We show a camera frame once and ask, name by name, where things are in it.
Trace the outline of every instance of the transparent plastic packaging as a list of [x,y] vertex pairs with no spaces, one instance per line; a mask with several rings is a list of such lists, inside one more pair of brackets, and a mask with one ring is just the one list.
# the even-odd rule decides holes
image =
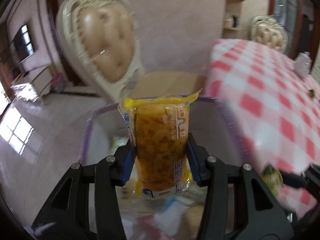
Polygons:
[[125,98],[119,105],[130,140],[137,147],[135,193],[160,198],[188,187],[192,178],[185,151],[189,105],[197,97],[198,93],[188,97]]

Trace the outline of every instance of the red and white checkered tablecloth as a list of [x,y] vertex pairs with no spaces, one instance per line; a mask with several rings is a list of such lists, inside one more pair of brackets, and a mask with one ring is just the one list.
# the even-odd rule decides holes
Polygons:
[[[253,41],[220,39],[211,60],[205,93],[232,113],[257,172],[268,163],[294,173],[320,164],[320,86],[311,76],[301,80],[292,59]],[[287,186],[278,200],[299,217],[316,204],[306,190]]]

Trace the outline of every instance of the floor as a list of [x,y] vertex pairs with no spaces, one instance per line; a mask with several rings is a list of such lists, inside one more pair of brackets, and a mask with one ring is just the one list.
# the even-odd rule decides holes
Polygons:
[[0,124],[1,194],[26,226],[81,157],[87,119],[104,106],[101,98],[59,94],[44,101],[14,101]]

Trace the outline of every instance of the beige upholstered chair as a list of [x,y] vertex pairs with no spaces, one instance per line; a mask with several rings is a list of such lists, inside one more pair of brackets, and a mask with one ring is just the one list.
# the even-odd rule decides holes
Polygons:
[[284,52],[288,43],[288,36],[273,16],[258,16],[252,22],[251,40],[265,44],[279,52]]
[[65,0],[56,25],[72,68],[107,101],[119,101],[145,74],[138,23],[127,0]]

